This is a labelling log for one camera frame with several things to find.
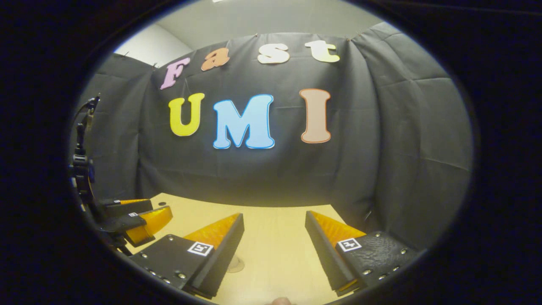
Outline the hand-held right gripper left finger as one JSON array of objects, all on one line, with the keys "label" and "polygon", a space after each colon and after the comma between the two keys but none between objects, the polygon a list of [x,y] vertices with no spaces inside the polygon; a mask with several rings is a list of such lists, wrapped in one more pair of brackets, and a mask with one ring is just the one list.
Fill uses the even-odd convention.
[{"label": "hand-held right gripper left finger", "polygon": [[243,214],[234,213],[184,237],[167,234],[129,259],[175,289],[212,299],[243,233]]}]

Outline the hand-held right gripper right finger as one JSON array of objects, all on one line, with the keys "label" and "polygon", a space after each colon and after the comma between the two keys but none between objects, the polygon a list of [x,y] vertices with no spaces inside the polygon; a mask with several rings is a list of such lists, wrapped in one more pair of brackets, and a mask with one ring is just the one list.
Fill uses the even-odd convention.
[{"label": "hand-held right gripper right finger", "polygon": [[376,286],[420,255],[385,232],[364,233],[316,211],[306,212],[304,227],[339,297]]}]

